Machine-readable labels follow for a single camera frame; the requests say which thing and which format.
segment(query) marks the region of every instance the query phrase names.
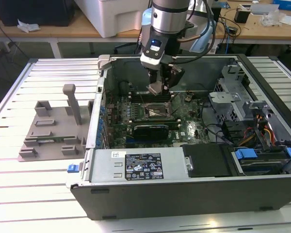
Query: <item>power connector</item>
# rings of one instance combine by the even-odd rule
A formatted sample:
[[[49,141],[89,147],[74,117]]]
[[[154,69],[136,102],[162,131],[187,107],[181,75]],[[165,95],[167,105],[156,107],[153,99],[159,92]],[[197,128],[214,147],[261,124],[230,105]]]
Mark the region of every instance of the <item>power connector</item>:
[[[228,28],[228,33],[230,35],[237,35],[238,28],[235,28],[235,27],[227,27],[227,28]]]

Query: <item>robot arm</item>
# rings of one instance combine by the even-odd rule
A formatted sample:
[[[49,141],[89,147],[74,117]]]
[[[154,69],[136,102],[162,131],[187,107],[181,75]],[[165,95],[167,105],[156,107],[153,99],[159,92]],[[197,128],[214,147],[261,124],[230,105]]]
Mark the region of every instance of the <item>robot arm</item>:
[[[187,21],[190,0],[153,0],[150,38],[141,55],[141,64],[147,68],[148,89],[157,95],[167,94],[184,75],[184,69],[173,65],[186,29],[194,25]],[[193,36],[191,40],[202,35]],[[157,80],[160,71],[162,81]]]

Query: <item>gray post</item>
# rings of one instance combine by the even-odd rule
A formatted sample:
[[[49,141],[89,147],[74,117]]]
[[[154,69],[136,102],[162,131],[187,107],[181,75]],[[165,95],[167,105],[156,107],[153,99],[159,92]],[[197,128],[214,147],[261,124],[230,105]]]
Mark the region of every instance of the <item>gray post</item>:
[[[65,84],[63,87],[63,93],[68,96],[68,100],[73,112],[74,119],[76,120],[77,125],[81,125],[81,114],[80,107],[74,93],[76,91],[76,86],[74,84]]]

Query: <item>yellow wire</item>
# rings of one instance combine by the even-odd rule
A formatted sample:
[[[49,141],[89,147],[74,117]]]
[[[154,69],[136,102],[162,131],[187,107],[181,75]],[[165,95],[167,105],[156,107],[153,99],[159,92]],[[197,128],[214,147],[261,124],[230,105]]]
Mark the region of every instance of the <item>yellow wire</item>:
[[[272,142],[272,134],[271,134],[271,132],[268,130],[268,129],[264,129],[266,132],[268,132],[268,134],[270,135],[270,141],[271,141],[271,143],[273,144],[273,142]]]
[[[134,138],[134,137],[132,137],[132,136],[130,136],[130,135],[128,135],[128,134],[126,135],[126,137],[127,137],[127,136],[128,136],[128,137],[131,137],[131,138]]]
[[[241,143],[239,144],[239,146],[241,146],[241,145],[243,145],[243,144],[249,142],[249,141],[250,141],[252,138],[254,138],[255,136],[256,136],[255,134],[251,135],[251,136],[248,137],[246,140],[244,140],[243,142],[241,142]]]

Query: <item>plastic bag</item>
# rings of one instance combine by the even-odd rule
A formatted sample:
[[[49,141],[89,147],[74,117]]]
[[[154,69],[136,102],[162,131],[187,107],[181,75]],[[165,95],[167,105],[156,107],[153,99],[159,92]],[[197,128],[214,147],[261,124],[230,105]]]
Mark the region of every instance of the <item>plastic bag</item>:
[[[268,15],[262,15],[260,23],[264,27],[278,25],[281,26],[280,20],[286,16],[286,14],[280,13],[279,10],[272,11]]]

